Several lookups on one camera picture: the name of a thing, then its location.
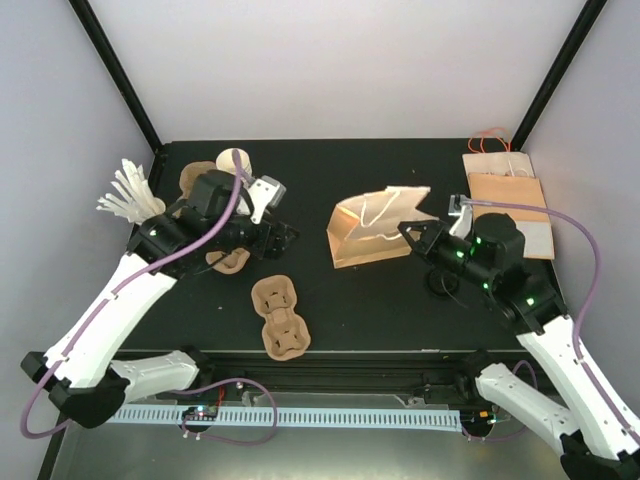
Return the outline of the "brown cup carrier stack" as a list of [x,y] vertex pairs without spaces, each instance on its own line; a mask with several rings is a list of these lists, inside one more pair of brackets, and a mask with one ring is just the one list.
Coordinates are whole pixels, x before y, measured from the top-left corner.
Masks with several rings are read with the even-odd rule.
[[187,164],[181,171],[179,178],[181,197],[188,199],[196,179],[200,175],[216,169],[216,164],[213,161],[197,161]]

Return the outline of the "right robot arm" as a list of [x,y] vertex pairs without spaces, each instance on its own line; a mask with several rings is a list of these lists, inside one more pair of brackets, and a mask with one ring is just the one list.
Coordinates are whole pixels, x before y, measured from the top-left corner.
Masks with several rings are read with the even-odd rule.
[[457,396],[467,403],[483,398],[505,409],[558,455],[570,479],[638,478],[639,419],[599,368],[589,365],[588,352],[574,337],[577,324],[555,288],[526,270],[525,236],[511,217],[479,216],[469,240],[439,220],[404,221],[398,230],[416,256],[480,290],[562,401],[556,403],[481,351],[455,377]]

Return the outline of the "small brown cup carrier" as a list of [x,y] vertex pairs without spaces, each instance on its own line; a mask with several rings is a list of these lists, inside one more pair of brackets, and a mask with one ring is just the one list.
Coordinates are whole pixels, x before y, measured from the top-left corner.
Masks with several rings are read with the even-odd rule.
[[246,249],[237,248],[231,252],[209,252],[205,255],[205,261],[215,271],[224,275],[233,275],[244,268],[250,256],[250,252]]

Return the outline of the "brown two-cup carrier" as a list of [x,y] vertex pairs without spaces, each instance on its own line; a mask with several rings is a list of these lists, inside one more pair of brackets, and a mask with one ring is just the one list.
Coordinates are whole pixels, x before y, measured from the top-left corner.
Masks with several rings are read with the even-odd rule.
[[275,361],[302,356],[311,344],[305,320],[295,312],[297,294],[291,279],[273,275],[255,283],[251,290],[255,312],[264,319],[262,340]]

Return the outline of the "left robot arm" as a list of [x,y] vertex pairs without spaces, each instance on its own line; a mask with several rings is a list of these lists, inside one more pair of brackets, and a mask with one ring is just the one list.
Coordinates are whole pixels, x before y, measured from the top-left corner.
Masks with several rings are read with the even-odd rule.
[[210,170],[195,178],[188,197],[145,220],[92,305],[45,353],[30,352],[22,370],[46,391],[68,420],[91,429],[123,405],[164,392],[207,397],[215,376],[206,356],[184,347],[161,356],[118,361],[123,342],[147,311],[208,252],[244,249],[257,259],[277,259],[298,237],[272,212],[286,192],[262,176]]

